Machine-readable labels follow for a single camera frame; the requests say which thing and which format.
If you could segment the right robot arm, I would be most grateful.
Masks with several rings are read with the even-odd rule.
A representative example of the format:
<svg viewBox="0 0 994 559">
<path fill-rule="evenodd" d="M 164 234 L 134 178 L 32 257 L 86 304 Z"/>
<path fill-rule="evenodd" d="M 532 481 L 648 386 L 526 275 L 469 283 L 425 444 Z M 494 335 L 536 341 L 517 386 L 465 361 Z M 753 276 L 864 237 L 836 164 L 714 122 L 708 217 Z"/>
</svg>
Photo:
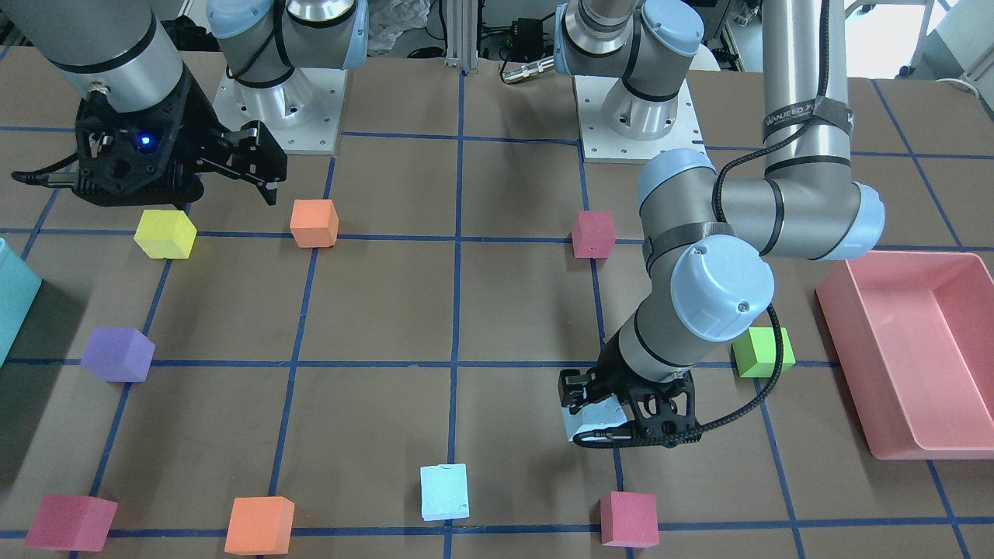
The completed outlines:
<svg viewBox="0 0 994 559">
<path fill-rule="evenodd" d="M 202 198 L 203 173 L 276 204 L 287 153 L 273 128 L 317 102 L 305 68 L 359 68 L 368 49 L 366 1 L 210 1 L 210 34 L 246 115 L 231 128 L 146 2 L 4 1 L 2 11 L 81 96 L 75 151 L 12 178 L 100 207 L 183 209 Z"/>
</svg>

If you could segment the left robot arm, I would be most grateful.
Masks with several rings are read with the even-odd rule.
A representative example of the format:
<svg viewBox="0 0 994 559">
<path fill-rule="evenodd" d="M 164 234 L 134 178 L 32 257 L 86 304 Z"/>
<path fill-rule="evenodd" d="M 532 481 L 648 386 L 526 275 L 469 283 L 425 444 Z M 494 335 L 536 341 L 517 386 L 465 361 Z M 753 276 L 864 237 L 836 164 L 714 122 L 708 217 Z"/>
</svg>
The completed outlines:
<svg viewBox="0 0 994 559">
<path fill-rule="evenodd" d="M 673 148 L 641 170 L 650 293 L 592 368 L 564 370 L 558 379 L 569 414 L 617 397 L 631 418 L 577 432 L 576 446 L 675 448 L 749 414 L 784 368 L 766 258 L 855 259 L 883 234 L 880 195 L 854 181 L 851 170 L 844 4 L 764 1 L 761 18 L 763 148 L 721 168 L 699 149 Z M 761 314 L 773 326 L 770 381 L 738 410 L 699 422 L 693 366 Z"/>
</svg>

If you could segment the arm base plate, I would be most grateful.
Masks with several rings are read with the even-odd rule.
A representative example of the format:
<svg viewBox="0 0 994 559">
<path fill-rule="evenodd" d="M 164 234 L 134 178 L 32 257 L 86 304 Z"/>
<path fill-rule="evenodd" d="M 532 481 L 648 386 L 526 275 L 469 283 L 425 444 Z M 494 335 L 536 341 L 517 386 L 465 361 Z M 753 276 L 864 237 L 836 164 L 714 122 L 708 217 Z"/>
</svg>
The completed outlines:
<svg viewBox="0 0 994 559">
<path fill-rule="evenodd" d="M 265 89 L 222 78 L 213 109 L 231 130 L 262 121 L 288 155 L 334 155 L 348 77 L 337 68 L 296 68 Z"/>
<path fill-rule="evenodd" d="M 640 163 L 677 148 L 706 152 L 686 82 L 668 102 L 646 102 L 619 78 L 576 75 L 576 113 L 589 162 Z"/>
</svg>

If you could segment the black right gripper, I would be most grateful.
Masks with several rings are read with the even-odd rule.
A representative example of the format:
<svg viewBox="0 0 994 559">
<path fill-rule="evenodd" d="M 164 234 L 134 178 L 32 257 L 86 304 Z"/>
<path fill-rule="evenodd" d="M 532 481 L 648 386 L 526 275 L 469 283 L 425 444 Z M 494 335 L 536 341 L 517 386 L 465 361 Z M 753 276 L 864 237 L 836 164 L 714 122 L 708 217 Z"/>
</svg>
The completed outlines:
<svg viewBox="0 0 994 559">
<path fill-rule="evenodd" d="M 227 130 L 188 68 L 157 105 L 132 113 L 109 103 L 109 86 L 93 82 L 75 121 L 78 176 L 74 194 L 101 207 L 199 200 L 196 174 L 212 172 L 258 188 L 276 205 L 287 179 L 287 153 L 261 120 Z"/>
</svg>

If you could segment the purple block near right arm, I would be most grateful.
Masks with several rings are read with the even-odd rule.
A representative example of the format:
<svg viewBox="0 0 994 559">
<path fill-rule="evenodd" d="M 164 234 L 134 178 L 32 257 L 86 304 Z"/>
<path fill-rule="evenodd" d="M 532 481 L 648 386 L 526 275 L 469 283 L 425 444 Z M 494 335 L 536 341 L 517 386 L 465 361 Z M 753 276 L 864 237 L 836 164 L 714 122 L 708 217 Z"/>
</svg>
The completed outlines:
<svg viewBox="0 0 994 559">
<path fill-rule="evenodd" d="M 145 382 L 155 343 L 132 327 L 96 327 L 79 365 L 106 382 Z"/>
</svg>

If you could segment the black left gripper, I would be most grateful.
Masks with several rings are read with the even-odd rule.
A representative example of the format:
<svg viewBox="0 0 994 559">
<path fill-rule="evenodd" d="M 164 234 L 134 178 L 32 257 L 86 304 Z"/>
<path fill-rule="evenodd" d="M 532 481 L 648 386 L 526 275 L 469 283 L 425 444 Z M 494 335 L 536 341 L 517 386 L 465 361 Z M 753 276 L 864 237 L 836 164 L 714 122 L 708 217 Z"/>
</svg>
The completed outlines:
<svg viewBox="0 0 994 559">
<path fill-rule="evenodd" d="M 695 388 L 691 372 L 674 380 L 657 382 L 635 373 L 622 360 L 620 350 L 607 345 L 589 370 L 561 370 L 558 399 L 568 411 L 615 395 L 632 411 L 632 418 L 612 429 L 578 432 L 572 442 L 590 449 L 639 448 L 698 443 L 703 427 L 695 415 Z"/>
</svg>

